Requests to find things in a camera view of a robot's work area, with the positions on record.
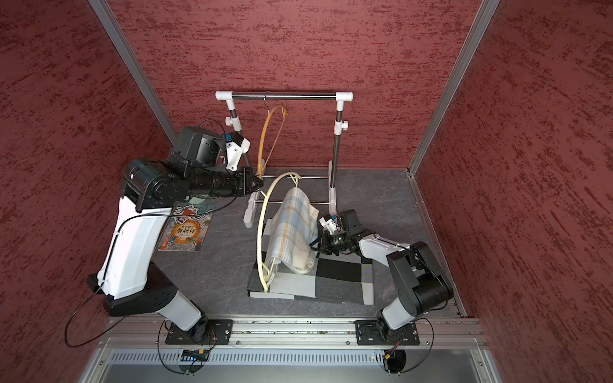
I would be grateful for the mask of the grey black checkered scarf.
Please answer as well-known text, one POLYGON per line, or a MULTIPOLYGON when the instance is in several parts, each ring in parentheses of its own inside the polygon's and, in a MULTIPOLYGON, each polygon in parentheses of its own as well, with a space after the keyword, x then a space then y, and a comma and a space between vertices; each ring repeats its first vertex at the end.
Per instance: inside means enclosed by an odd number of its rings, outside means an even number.
POLYGON ((254 266, 247 284, 247 295, 251 298, 373 306, 374 265, 371 260, 354 253, 318 253, 314 257, 313 268, 307 274, 295 274, 285 264, 279 264, 268 293, 263 290, 257 266, 254 266))

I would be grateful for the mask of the blue plaid fringed scarf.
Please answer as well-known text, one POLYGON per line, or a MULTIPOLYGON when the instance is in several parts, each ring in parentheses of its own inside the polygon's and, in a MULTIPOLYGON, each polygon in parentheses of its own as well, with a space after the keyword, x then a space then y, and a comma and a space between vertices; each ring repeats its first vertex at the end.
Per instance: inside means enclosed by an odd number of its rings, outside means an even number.
POLYGON ((311 243, 319 236, 319 210, 311 205, 306 193, 290 189, 274 215, 270 228, 266 266, 283 264, 295 274, 307 274, 314 266, 311 243))

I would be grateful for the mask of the light cream wooden hanger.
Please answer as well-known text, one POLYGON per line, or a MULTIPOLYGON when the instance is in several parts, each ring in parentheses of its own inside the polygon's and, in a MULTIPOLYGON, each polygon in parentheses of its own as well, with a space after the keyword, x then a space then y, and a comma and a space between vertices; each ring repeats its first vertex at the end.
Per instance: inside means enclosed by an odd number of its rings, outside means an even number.
POLYGON ((264 253, 268 253, 268 245, 271 242, 271 233, 274 228, 271 224, 273 218, 267 216, 268 205, 272 203, 271 196, 275 190, 277 184, 282 179, 290 179, 295 184, 299 185, 299 181, 302 179, 301 175, 297 172, 285 172, 280 176, 274 178, 269 185, 267 191, 260 192, 260 196, 263 197, 260 208, 260 218, 257 226, 257 241, 256 241, 256 269, 260 285, 263 288, 263 293, 270 292, 271 282, 275 276, 275 262, 267 261, 267 257, 264 253))

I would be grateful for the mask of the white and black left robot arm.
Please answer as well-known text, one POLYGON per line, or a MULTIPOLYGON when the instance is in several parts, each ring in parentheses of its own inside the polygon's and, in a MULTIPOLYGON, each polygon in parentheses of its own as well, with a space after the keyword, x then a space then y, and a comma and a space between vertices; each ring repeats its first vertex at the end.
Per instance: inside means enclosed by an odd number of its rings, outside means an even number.
POLYGON ((109 315, 156 313, 190 342, 207 341, 206 314, 153 263, 153 255, 178 203, 193 196, 238 199, 263 187, 251 166, 240 165, 249 148, 241 129, 228 133, 185 127, 167 159, 137 159, 127 165, 107 257, 87 279, 92 291, 103 295, 109 315))

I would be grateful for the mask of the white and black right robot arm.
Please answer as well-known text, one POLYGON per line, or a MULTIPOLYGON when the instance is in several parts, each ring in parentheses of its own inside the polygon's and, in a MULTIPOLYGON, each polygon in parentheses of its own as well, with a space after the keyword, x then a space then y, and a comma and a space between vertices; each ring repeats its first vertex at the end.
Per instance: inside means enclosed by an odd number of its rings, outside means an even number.
POLYGON ((389 268, 397 298, 378 311, 377 319, 356 325, 359 344, 393 345, 409 339, 425 313, 445 308, 453 288, 430 247, 401 244, 365 228, 356 211, 319 219, 320 235, 312 244, 325 255, 355 254, 389 268))

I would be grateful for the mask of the colourful illustrated book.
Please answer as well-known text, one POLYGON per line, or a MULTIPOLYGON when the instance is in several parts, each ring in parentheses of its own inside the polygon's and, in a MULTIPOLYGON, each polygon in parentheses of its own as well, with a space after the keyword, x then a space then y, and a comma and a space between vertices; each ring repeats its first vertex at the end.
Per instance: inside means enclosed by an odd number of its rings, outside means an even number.
POLYGON ((167 218, 157 250, 162 252, 199 252, 208 233, 213 204, 201 199, 177 203, 167 218))

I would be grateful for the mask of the left aluminium corner profile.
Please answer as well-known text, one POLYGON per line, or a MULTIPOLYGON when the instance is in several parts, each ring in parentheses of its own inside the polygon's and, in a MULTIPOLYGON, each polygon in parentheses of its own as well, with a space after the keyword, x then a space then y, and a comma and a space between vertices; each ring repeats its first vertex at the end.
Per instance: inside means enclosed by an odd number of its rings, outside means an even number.
POLYGON ((109 3, 103 0, 89 0, 88 3, 91 5, 116 51, 129 70, 129 73, 132 75, 137 87, 147 101, 149 108, 152 110, 155 118, 164 130, 164 134, 169 139, 171 145, 175 145, 177 141, 177 132, 172 121, 153 88, 153 85, 147 78, 145 71, 137 59, 137 55, 130 46, 109 3))

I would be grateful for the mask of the aluminium corner profile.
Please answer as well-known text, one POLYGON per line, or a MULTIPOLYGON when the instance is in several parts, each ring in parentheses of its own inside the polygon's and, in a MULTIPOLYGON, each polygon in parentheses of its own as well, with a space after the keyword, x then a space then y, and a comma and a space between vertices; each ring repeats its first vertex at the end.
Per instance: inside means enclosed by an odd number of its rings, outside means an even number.
POLYGON ((434 113, 426 127, 426 131, 418 145, 418 149, 413 156, 408 168, 409 177, 415 178, 418 169, 426 157, 426 153, 431 146, 434 137, 445 117, 447 109, 457 92, 464 76, 473 60, 474 54, 481 43, 482 38, 500 4, 500 0, 483 0, 478 8, 475 19, 458 54, 456 62, 450 76, 445 83, 442 95, 437 103, 434 113))
POLYGON ((169 139, 171 145, 175 145, 177 141, 177 132, 172 121, 153 88, 153 85, 147 78, 145 71, 137 59, 137 55, 130 46, 109 3, 103 0, 89 0, 88 3, 91 5, 116 51, 129 70, 129 73, 132 75, 137 87, 147 101, 149 108, 152 110, 155 118, 164 130, 164 134, 169 139))

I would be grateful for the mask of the white and steel clothes rack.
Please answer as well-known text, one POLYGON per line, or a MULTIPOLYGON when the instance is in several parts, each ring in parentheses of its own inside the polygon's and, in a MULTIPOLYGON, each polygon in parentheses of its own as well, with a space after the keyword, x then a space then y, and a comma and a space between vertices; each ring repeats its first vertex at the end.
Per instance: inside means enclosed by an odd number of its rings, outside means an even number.
POLYGON ((337 215, 338 157, 341 136, 349 126, 343 113, 345 105, 354 100, 352 92, 218 90, 215 97, 228 108, 226 126, 241 133, 245 132, 247 121, 237 111, 237 104, 263 102, 266 120, 254 136, 252 151, 243 155, 245 162, 255 168, 261 179, 269 168, 324 169, 327 196, 321 205, 326 214, 337 215))

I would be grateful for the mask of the right aluminium corner profile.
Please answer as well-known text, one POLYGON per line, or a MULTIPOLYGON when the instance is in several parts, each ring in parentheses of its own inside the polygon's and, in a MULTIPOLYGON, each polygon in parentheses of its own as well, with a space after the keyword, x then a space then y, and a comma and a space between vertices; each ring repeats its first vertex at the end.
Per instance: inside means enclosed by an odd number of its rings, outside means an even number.
POLYGON ((409 177, 415 178, 418 169, 426 157, 426 153, 431 146, 434 137, 445 117, 447 109, 457 92, 464 76, 473 60, 474 54, 481 43, 482 38, 500 4, 500 0, 483 0, 478 8, 475 19, 458 54, 456 62, 450 76, 445 83, 442 95, 437 103, 434 113, 426 127, 426 131, 418 145, 418 149, 413 156, 408 168, 409 177))

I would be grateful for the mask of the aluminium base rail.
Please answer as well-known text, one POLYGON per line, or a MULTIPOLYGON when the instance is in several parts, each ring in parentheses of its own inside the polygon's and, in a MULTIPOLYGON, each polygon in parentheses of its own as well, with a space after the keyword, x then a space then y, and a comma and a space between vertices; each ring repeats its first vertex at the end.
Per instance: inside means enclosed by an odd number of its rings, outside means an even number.
MULTIPOLYGON (((221 343, 217 330, 216 349, 357 349, 356 318, 308 318, 275 316, 234 316, 228 343, 221 343)), ((416 345, 401 349, 488 349, 489 342, 477 319, 431 318, 416 323, 412 338, 416 345)), ((162 318, 135 316, 119 323, 95 346, 115 348, 167 348, 162 318)))

